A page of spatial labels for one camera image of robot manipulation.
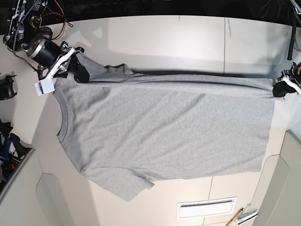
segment red wire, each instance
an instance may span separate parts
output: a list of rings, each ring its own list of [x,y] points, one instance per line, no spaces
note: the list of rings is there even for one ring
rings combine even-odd
[[[52,39],[52,40],[58,40],[58,39],[60,39],[63,36],[63,34],[65,32],[65,27],[66,27],[65,24],[66,24],[66,22],[64,21],[63,32],[61,33],[61,35],[59,37],[55,38],[55,39]]]
[[[37,30],[37,27],[33,24],[33,22],[32,22],[32,16],[30,17],[30,22],[29,22],[29,24],[34,28],[34,29],[36,29]]]
[[[50,13],[47,13],[47,14],[41,15],[41,17],[48,16],[48,15],[52,15],[52,14],[56,14],[56,15],[58,15],[58,16],[61,16],[61,17],[63,17],[63,15],[62,15],[62,14],[59,14],[59,13],[56,13],[56,12],[50,12]]]
[[[295,39],[295,44],[296,44],[296,46],[297,46],[297,50],[298,50],[299,52],[301,52],[301,49],[299,49],[299,46],[298,46],[298,43],[297,43],[296,37],[295,37],[294,39]]]
[[[53,0],[53,1],[54,1],[54,2],[57,4],[57,6],[60,8],[60,10],[61,10],[61,12],[62,12],[62,14],[63,14],[63,17],[65,17],[64,11],[63,11],[63,9],[61,8],[60,4],[58,4],[56,0]],[[63,31],[62,31],[62,34],[61,34],[59,37],[57,37],[57,38],[55,38],[55,39],[52,39],[52,40],[58,40],[58,39],[60,39],[60,38],[63,36],[63,34],[64,34],[64,32],[65,32],[65,28],[66,28],[66,23],[67,23],[70,27],[73,27],[73,24],[70,24],[66,19],[64,19],[64,25],[63,25]]]
[[[62,14],[63,14],[63,16],[64,16],[64,11],[63,11],[63,9],[61,8],[60,4],[58,4],[56,0],[53,0],[53,1],[55,1],[55,3],[56,3],[57,6],[60,8],[60,10],[61,10],[61,12],[62,12]]]

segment yellow pencil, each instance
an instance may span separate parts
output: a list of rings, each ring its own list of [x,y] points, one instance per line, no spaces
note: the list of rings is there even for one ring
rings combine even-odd
[[[231,219],[231,221],[229,221],[229,223],[226,226],[229,226],[233,221],[235,221],[235,219],[241,214],[241,212],[244,210],[244,208],[242,208],[240,211],[238,211],[238,213]]]

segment black background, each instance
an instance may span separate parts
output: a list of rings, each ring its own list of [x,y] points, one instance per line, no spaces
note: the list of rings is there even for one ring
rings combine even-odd
[[[289,0],[61,0],[68,21],[117,16],[191,15],[222,16],[291,24]],[[12,0],[0,1],[0,34],[8,18]],[[54,12],[60,9],[48,0]],[[42,25],[63,22],[57,15],[43,17]]]

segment wire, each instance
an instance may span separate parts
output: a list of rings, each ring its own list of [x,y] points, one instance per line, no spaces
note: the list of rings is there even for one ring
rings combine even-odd
[[[63,24],[63,27],[61,29],[61,32],[56,37],[54,37],[52,39],[53,41],[60,39],[64,35],[65,27],[66,27],[66,22],[64,21],[64,24]]]
[[[43,11],[41,12],[40,16],[42,16],[42,14],[45,12],[46,8],[47,8],[47,3],[48,3],[48,0],[43,0],[44,4],[45,4],[45,7],[43,9]]]
[[[62,15],[60,15],[60,14],[58,14],[58,13],[55,13],[55,12],[53,12],[51,9],[49,9],[52,13],[54,13],[54,14],[58,14],[58,15],[60,15],[60,16],[62,16],[63,17],[63,19],[64,19],[64,23],[63,23],[63,26],[62,26],[62,29],[61,29],[61,31],[60,31],[60,33],[56,36],[56,37],[54,37],[52,40],[58,40],[58,39],[60,39],[62,36],[63,36],[63,34],[64,34],[64,32],[65,32],[65,28],[66,28],[66,23],[69,25],[69,27],[73,27],[73,24],[71,24],[71,23],[69,23],[68,21],[67,21],[67,19],[66,19],[66,17],[65,17],[65,13],[64,13],[64,11],[63,11],[63,9],[62,9],[62,7],[63,7],[63,4],[62,4],[62,2],[60,1],[60,0],[58,0],[60,3],[61,3],[61,5],[60,4],[58,4],[58,2],[56,1],[56,0],[53,0],[55,3],[56,3],[56,5],[60,8],[60,10],[61,10],[61,12],[62,12]]]
[[[25,63],[27,63],[27,65],[29,66],[29,67],[31,67],[34,71],[38,71],[37,69],[35,69],[34,68],[34,66],[32,66],[27,60],[25,60],[24,58],[22,58],[22,57],[20,57],[20,56],[18,56],[17,54],[16,54],[16,51],[15,51],[15,49],[16,49],[16,41],[17,41],[17,36],[18,36],[18,33],[19,33],[19,27],[20,27],[20,25],[21,25],[21,23],[23,23],[23,21],[24,21],[24,19],[26,19],[26,17],[28,16],[28,14],[33,10],[33,8],[35,7],[35,3],[30,7],[30,9],[27,11],[27,13],[22,17],[22,19],[20,20],[20,22],[19,22],[19,24],[18,24],[18,26],[17,26],[17,28],[16,28],[16,33],[15,33],[15,38],[14,38],[14,45],[13,45],[13,55],[15,56],[15,57],[17,57],[17,58],[20,58],[20,59],[22,59]]]
[[[280,18],[280,12],[281,12],[281,8],[282,8],[283,5],[286,6],[286,9],[287,9],[287,19],[288,19],[288,18],[289,18],[289,8],[288,8],[288,5],[287,5],[286,3],[284,3],[284,2],[280,4],[279,0],[277,0],[277,3],[278,3],[278,15],[277,15],[277,19]],[[272,5],[272,0],[269,0],[269,1],[268,1],[268,2],[267,2],[260,10],[259,10],[259,17],[260,17],[260,18],[264,18],[264,17],[267,16],[267,14],[268,14],[268,12],[269,12],[269,8],[271,7],[271,5]],[[265,14],[263,14],[263,15],[261,16],[261,13],[262,13],[262,11],[263,11],[265,8],[267,8],[267,10],[265,11]]]
[[[292,16],[292,34],[290,39],[290,45],[288,47],[287,60],[293,59],[293,46],[294,46],[294,38],[296,36],[296,29],[297,29],[297,19],[295,16]]]
[[[295,36],[294,41],[295,41],[295,44],[296,44],[296,47],[297,47],[297,48],[295,48],[295,50],[301,52],[301,49],[299,48],[298,43],[297,43],[297,40],[296,40],[296,36]]]
[[[43,36],[45,39],[47,39],[47,43],[49,43],[52,40],[53,33],[49,27],[40,27],[34,34],[34,37],[37,37],[40,35]]]
[[[243,211],[240,213],[240,215],[241,215],[241,214],[244,214],[245,210],[246,210],[248,207],[250,208],[250,206],[251,206],[251,204],[248,203],[248,204],[246,205],[246,207],[244,207],[244,209],[243,209]]]
[[[51,13],[55,13],[55,14],[58,14],[59,16],[63,16],[62,14],[60,13],[57,13],[57,12],[54,12],[53,10],[51,10],[51,8],[49,8],[48,6],[46,6],[47,9],[51,12]]]
[[[56,15],[58,15],[58,16],[64,17],[64,16],[63,16],[62,14],[60,14],[60,13],[53,12],[51,9],[49,9],[49,10],[50,10],[50,13],[44,14],[44,15],[42,15],[41,17],[49,16],[49,15],[52,15],[52,14],[56,14]]]
[[[33,16],[30,17],[29,24],[31,27],[33,27],[35,30],[37,30],[38,28],[33,24],[32,18],[33,18]]]

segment air vent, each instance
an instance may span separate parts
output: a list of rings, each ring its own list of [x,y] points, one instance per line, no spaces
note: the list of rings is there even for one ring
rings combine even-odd
[[[234,210],[236,199],[237,197],[178,203],[177,219],[203,218],[230,214]]]

